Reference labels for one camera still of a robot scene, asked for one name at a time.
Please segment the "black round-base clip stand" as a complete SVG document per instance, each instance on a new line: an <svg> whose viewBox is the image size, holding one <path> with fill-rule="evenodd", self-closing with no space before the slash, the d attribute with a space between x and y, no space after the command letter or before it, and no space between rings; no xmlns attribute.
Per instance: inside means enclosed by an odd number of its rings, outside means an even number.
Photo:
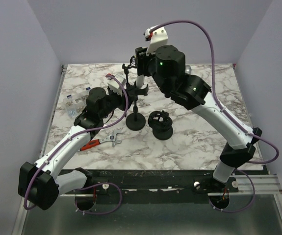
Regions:
<svg viewBox="0 0 282 235"><path fill-rule="evenodd" d="M128 115L126 118L126 126L132 131L139 131L144 128L146 120L145 117L138 112L137 101L138 96L147 96L149 91L149 86L145 88L137 88L136 83L133 85L127 83L126 91L133 102L133 113Z"/></svg>

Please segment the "white microphone silver mesh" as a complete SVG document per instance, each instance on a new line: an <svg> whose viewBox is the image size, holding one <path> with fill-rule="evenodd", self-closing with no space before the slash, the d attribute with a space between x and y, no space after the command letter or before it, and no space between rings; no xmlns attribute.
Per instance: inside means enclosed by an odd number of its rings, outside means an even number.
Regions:
<svg viewBox="0 0 282 235"><path fill-rule="evenodd" d="M144 85L144 75L137 75L136 81L135 81L135 85L137 88L141 89Z"/></svg>

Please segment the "silver grey microphone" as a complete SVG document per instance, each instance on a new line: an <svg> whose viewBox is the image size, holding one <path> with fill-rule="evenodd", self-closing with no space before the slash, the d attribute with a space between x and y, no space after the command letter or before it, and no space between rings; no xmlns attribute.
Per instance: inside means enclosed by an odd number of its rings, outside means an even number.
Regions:
<svg viewBox="0 0 282 235"><path fill-rule="evenodd" d="M186 66L185 66L185 72L186 72L187 74L191 74L192 68L191 68L190 65L186 65Z"/></svg>

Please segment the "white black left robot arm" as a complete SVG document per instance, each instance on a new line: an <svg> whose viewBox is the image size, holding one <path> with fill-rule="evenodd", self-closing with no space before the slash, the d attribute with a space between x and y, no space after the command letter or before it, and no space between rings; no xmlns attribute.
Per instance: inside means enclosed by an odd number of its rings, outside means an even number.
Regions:
<svg viewBox="0 0 282 235"><path fill-rule="evenodd" d="M25 162L21 166L18 194L24 198L26 210L34 207L47 210L61 194L74 189L88 193L92 189L93 182L83 170L68 174L68 183L59 173L81 147L101 129L107 128L103 121L107 115L116 109L127 112L135 98L126 89L122 89L122 93L119 95L101 87L91 89L86 107L75 118L73 126L59 144L35 163Z"/></svg>

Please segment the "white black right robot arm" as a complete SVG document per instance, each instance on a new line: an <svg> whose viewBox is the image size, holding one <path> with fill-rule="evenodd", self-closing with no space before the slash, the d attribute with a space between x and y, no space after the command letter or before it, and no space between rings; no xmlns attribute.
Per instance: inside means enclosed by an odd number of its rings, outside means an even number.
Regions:
<svg viewBox="0 0 282 235"><path fill-rule="evenodd" d="M215 128L227 141L212 177L210 188L220 192L227 186L233 171L252 159L262 135L258 127L251 128L217 104L211 87L200 77L185 71L185 54L172 45L159 47L155 54L147 48L135 50L137 74L151 76L166 98L199 115Z"/></svg>

